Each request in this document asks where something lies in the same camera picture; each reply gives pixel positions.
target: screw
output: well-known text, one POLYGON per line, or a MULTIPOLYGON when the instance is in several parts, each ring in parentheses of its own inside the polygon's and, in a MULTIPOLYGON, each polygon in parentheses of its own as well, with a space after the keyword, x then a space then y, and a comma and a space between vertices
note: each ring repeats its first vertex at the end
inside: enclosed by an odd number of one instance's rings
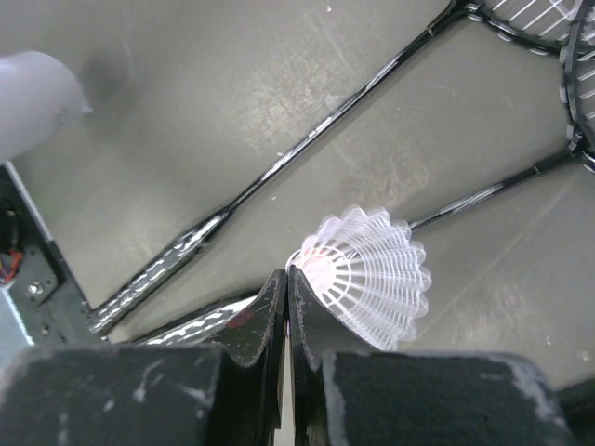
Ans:
POLYGON ((44 292, 44 286, 39 282, 34 282, 27 287, 27 291, 32 295, 40 295, 44 292))

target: black metal frame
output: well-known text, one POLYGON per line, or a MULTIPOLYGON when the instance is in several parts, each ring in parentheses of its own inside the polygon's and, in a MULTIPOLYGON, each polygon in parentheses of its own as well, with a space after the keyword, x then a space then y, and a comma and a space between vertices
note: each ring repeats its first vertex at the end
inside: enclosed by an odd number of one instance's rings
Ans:
POLYGON ((23 261, 7 293, 27 335, 42 345, 101 342, 88 331, 85 296, 12 164, 0 167, 0 196, 13 204, 23 225, 23 261), (31 284, 39 286, 40 291, 32 293, 31 284))

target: scuff mark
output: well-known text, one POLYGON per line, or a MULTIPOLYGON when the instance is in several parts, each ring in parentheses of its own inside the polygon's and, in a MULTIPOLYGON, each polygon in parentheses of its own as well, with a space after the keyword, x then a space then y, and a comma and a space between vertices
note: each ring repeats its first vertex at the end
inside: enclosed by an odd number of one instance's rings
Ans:
POLYGON ((353 173, 358 178, 367 179, 365 169, 362 169, 359 163, 354 160, 351 155, 340 147, 334 147, 333 150, 338 155, 339 159, 350 169, 350 173, 353 173))
POLYGON ((132 392, 132 399, 137 403, 141 404, 145 401, 145 396, 147 395, 147 378, 149 377, 149 373, 154 370, 156 367, 159 367, 161 364, 165 362, 165 359, 160 359, 155 362, 152 362, 147 366, 147 368, 142 373, 142 377, 140 378, 140 384, 137 389, 132 392))
POLYGON ((556 401, 544 390, 546 379, 536 367, 520 360, 500 359, 500 361, 506 363, 512 370, 512 385, 518 388, 528 400, 535 402, 537 416, 543 421, 553 422, 559 427, 566 428, 566 423, 558 412, 556 401))
POLYGON ((111 409, 113 409, 113 406, 115 406, 115 401, 114 400, 107 400, 107 402, 103 405, 103 411, 105 413, 107 413, 111 409))
POLYGON ((341 103, 341 96, 338 95, 331 95, 328 93, 326 98, 324 98, 324 104, 329 110, 335 110, 341 103))
POLYGON ((512 105, 512 102, 510 102, 510 100, 509 100, 509 99, 508 99, 506 96, 504 96, 504 95, 502 95, 502 94, 501 94, 501 95, 500 95, 500 97, 501 97, 501 98, 502 98, 502 99, 503 99, 503 100, 504 100, 504 101, 505 101, 507 104, 509 104, 509 107, 511 107, 512 109, 514 109, 514 106, 512 105))
POLYGON ((138 88, 142 88, 139 65, 134 58, 134 54, 130 46, 135 33, 134 11, 130 9, 131 7, 120 5, 121 17, 124 20, 124 34, 120 35, 122 37, 122 47, 124 48, 124 52, 126 54, 126 70, 128 71, 128 77, 132 79, 138 88))
POLYGON ((332 355, 331 361, 323 362, 323 377, 326 382, 324 395, 328 404, 333 405, 336 410, 328 413, 328 437, 333 444, 347 444, 347 433, 345 431, 345 399, 341 389, 335 381, 335 366, 337 356, 332 355))
POLYGON ((516 284, 496 279, 493 290, 496 317, 504 317, 511 330, 530 330, 534 326, 529 321, 535 316, 536 310, 516 284))
POLYGON ((183 386, 182 384, 178 384, 177 388, 179 388, 189 397, 193 398, 199 404, 203 404, 204 406, 210 406, 213 403, 213 397, 206 395, 205 391, 200 388, 187 387, 183 386))
POLYGON ((60 412, 58 415, 59 430, 58 430, 58 445, 68 445, 68 414, 60 412))
POLYGON ((162 379, 164 379, 164 374, 158 374, 157 376, 155 376, 155 379, 153 379, 151 382, 151 387, 157 386, 162 379))
POLYGON ((504 376, 501 374, 480 374, 480 378, 486 381, 504 381, 504 376))
POLYGON ((317 14, 314 18, 320 23, 320 27, 322 28, 326 40, 328 40, 331 47, 333 47, 337 53, 338 59, 341 61, 342 65, 347 69, 350 75, 355 74, 356 70, 354 70, 350 64, 347 56, 349 51, 346 48, 342 34, 336 33, 335 27, 332 24, 329 24, 324 16, 317 14))
POLYGON ((436 85, 436 84, 430 84, 430 87, 447 91, 453 96, 453 98, 456 98, 456 90, 454 90, 453 88, 449 88, 448 86, 444 86, 444 85, 436 85))

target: racket grip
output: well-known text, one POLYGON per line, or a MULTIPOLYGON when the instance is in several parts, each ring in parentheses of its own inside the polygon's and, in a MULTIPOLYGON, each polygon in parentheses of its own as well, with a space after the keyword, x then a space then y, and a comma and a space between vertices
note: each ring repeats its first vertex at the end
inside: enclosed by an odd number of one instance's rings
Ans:
POLYGON ((91 333, 109 333, 119 321, 186 267, 231 217, 232 212, 229 207, 225 207, 179 235, 141 272, 91 313, 88 322, 91 333))
POLYGON ((195 344, 221 330, 235 316, 252 305, 260 290, 250 290, 233 299, 225 299, 182 316, 165 326, 137 338, 135 344, 169 346, 195 344))

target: racket strings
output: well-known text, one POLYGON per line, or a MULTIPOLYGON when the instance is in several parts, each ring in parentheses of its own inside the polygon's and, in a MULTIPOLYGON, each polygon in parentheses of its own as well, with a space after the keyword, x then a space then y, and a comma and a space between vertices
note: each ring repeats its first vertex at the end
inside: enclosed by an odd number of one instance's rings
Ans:
POLYGON ((487 0, 485 5, 512 29, 548 42, 568 37, 580 0, 487 0))
MULTIPOLYGON (((595 45, 595 8, 592 8, 581 24, 580 40, 583 44, 595 45)), ((574 66, 576 72, 577 108, 592 129, 595 121, 595 50, 578 56, 574 66)))

